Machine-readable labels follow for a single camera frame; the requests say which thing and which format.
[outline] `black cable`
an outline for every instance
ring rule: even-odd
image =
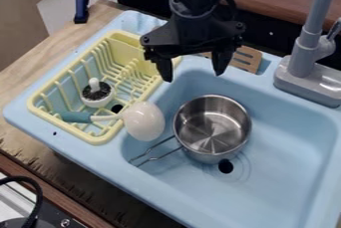
[[[0,179],[0,186],[7,184],[9,182],[25,182],[28,184],[31,184],[34,189],[36,190],[36,195],[37,195],[37,200],[36,200],[36,205],[34,206],[31,214],[28,216],[28,218],[26,219],[26,222],[24,223],[24,225],[22,226],[22,228],[32,228],[33,224],[36,222],[37,220],[37,215],[42,207],[42,203],[43,203],[43,190],[40,187],[40,185],[33,180],[32,178],[26,177],[26,176],[9,176],[9,177],[5,177],[3,179]]]

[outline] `gray faucet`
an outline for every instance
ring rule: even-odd
[[[282,59],[275,75],[275,87],[336,108],[341,105],[341,72],[316,64],[335,52],[334,38],[341,31],[341,18],[328,35],[321,36],[332,0],[314,0],[308,19],[296,39],[291,56]]]

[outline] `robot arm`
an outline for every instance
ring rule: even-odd
[[[171,59],[181,55],[212,52],[215,73],[222,74],[241,45],[242,23],[233,21],[233,0],[170,0],[170,20],[141,37],[145,57],[157,64],[163,79],[172,81]]]

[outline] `yellow dish rack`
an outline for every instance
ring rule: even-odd
[[[176,58],[173,65],[179,62],[180,58]],[[89,108],[81,101],[80,94],[90,78],[98,78],[115,90],[113,100],[104,108]],[[112,139],[123,127],[123,122],[67,123],[62,121],[60,113],[110,115],[115,114],[112,112],[114,106],[121,106],[121,113],[133,103],[146,100],[162,81],[156,65],[145,61],[140,37],[124,31],[113,31],[35,92],[29,98],[27,107],[31,113],[64,131],[87,143],[98,145]]]

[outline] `metal saucepan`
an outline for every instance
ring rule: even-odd
[[[251,132],[251,119],[246,109],[233,99],[208,95],[184,104],[173,120],[173,132],[180,147],[162,156],[140,163],[161,159],[179,149],[192,159],[206,164],[218,164],[234,158],[245,146]],[[149,148],[130,162],[146,156],[169,137]]]

